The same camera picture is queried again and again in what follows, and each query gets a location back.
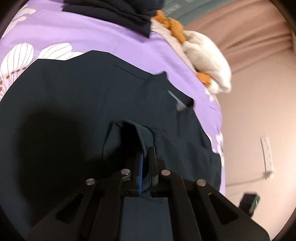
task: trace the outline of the brown curtain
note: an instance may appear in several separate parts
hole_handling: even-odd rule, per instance
[[[185,29],[212,39],[233,73],[292,48],[291,30],[269,0],[235,1],[198,18]]]

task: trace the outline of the metal screw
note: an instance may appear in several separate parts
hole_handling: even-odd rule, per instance
[[[96,180],[93,178],[89,178],[85,182],[86,182],[86,185],[91,186],[96,183]]]
[[[161,174],[162,174],[163,176],[169,176],[169,175],[170,175],[170,171],[167,170],[167,169],[164,169],[164,170],[161,171]]]
[[[198,186],[201,186],[201,187],[203,187],[203,186],[205,186],[207,184],[206,181],[203,180],[203,179],[198,179],[196,181],[196,183],[197,183]]]
[[[131,173],[130,169],[127,169],[127,168],[121,170],[121,174],[122,175],[125,175],[126,176],[126,175],[128,175],[130,173]]]

